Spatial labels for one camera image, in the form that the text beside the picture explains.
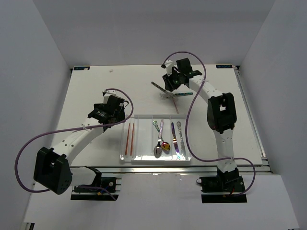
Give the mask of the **orange chopstick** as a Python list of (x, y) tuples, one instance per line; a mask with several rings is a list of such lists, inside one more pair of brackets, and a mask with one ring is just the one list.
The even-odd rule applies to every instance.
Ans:
[(134, 130), (135, 130), (135, 123), (132, 126), (132, 133), (131, 133), (131, 146), (130, 146), (130, 156), (133, 156), (133, 146), (134, 146)]
[(130, 123), (129, 123), (128, 131), (127, 131), (127, 139), (126, 139), (126, 146), (125, 146), (125, 156), (127, 156), (127, 153), (128, 153), (129, 139), (130, 139)]

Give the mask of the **pink handled fork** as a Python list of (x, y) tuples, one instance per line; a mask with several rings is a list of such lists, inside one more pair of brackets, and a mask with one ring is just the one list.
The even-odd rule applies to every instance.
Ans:
[(176, 113), (179, 114), (179, 110), (178, 110), (178, 107), (177, 107), (177, 104), (176, 104), (176, 97), (175, 97), (175, 96), (172, 96), (171, 98), (172, 98), (172, 102), (173, 102), (173, 104), (174, 104)]

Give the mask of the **black handled fork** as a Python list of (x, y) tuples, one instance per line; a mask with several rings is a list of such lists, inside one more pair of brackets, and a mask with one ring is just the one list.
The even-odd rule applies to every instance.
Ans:
[(152, 81), (151, 84), (152, 84), (154, 87), (156, 87), (157, 89), (159, 89), (160, 91), (162, 91), (163, 93), (165, 93), (165, 94), (168, 93), (165, 89), (163, 89), (161, 86), (159, 86), (159, 85), (156, 84), (155, 82)]

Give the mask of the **green handled fork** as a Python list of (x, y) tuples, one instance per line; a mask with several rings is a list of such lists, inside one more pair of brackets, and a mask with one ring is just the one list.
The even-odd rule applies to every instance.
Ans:
[(191, 96), (192, 92), (183, 92), (183, 93), (160, 93), (159, 96), (163, 99), (176, 99), (178, 97)]

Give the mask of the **ornate silver knife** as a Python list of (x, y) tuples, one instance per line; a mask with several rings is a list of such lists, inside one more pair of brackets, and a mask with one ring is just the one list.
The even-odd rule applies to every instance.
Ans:
[(177, 128), (179, 131), (181, 152), (182, 152), (183, 159), (185, 160), (187, 156), (186, 156), (185, 144), (184, 144), (184, 140), (182, 136), (182, 125), (180, 121), (177, 121)]

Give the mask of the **black handled spoon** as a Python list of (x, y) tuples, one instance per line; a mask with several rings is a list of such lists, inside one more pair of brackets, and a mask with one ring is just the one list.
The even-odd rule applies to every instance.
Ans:
[(154, 127), (155, 127), (155, 129), (158, 131), (158, 133), (159, 133), (159, 126), (158, 126), (158, 123), (157, 123), (157, 121), (153, 121), (153, 125), (154, 125)]

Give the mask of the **pink handled spoon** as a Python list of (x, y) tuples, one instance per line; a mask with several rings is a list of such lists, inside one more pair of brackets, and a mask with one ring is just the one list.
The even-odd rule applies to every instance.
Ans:
[(162, 146), (161, 146), (163, 125), (164, 125), (164, 120), (161, 119), (160, 127), (159, 127), (159, 134), (158, 134), (158, 142), (157, 142), (157, 145), (154, 147), (154, 150), (153, 150), (154, 156), (156, 158), (160, 158), (160, 156), (163, 152), (163, 149), (162, 149)]

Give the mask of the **rainbow iridescent spoon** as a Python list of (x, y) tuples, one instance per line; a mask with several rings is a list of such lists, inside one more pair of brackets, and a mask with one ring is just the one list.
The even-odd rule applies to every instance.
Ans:
[(166, 142), (166, 141), (163, 141), (163, 143), (161, 144), (161, 147), (165, 151), (170, 151), (170, 149), (171, 149), (170, 144), (168, 142)]

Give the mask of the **rainbow iridescent knife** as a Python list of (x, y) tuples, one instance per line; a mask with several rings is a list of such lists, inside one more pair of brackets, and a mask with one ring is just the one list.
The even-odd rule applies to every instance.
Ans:
[(182, 160), (180, 153), (179, 153), (179, 147), (178, 147), (178, 143), (177, 143), (175, 127), (174, 127), (173, 122), (171, 123), (171, 132), (172, 132), (172, 135), (173, 135), (173, 145), (174, 145), (174, 148), (175, 148), (176, 156), (179, 160)]

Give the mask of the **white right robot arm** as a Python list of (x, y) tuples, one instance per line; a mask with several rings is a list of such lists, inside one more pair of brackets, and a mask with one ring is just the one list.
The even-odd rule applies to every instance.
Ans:
[(223, 93), (212, 86), (198, 70), (193, 70), (188, 58), (176, 61), (166, 60), (161, 66), (166, 70), (163, 76), (165, 89), (174, 91), (186, 85), (207, 103), (207, 123), (213, 131), (217, 146), (217, 187), (228, 191), (239, 178), (234, 160), (233, 129), (237, 121), (234, 96)]

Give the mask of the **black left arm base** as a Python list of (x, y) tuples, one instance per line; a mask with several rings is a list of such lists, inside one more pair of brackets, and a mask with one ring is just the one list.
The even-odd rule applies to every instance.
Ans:
[(102, 173), (93, 167), (71, 168), (71, 200), (116, 201), (121, 191), (122, 177)]

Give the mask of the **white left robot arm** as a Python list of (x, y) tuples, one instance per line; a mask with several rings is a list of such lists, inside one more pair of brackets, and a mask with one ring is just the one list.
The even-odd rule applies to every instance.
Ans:
[(93, 111), (83, 123), (81, 130), (72, 132), (62, 142), (42, 147), (36, 156), (34, 180), (57, 195), (70, 186), (86, 186), (90, 191), (101, 187), (101, 173), (93, 167), (70, 166), (77, 155), (96, 137), (103, 134), (113, 123), (125, 119), (125, 100), (113, 94), (104, 97), (103, 103), (94, 105)]

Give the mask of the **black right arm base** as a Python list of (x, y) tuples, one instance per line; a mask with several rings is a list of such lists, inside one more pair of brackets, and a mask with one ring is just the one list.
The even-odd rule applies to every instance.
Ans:
[(247, 196), (240, 193), (245, 191), (243, 178), (238, 176), (235, 180), (224, 182), (222, 177), (204, 176), (196, 180), (201, 187), (201, 201), (203, 204), (231, 204), (246, 203)]

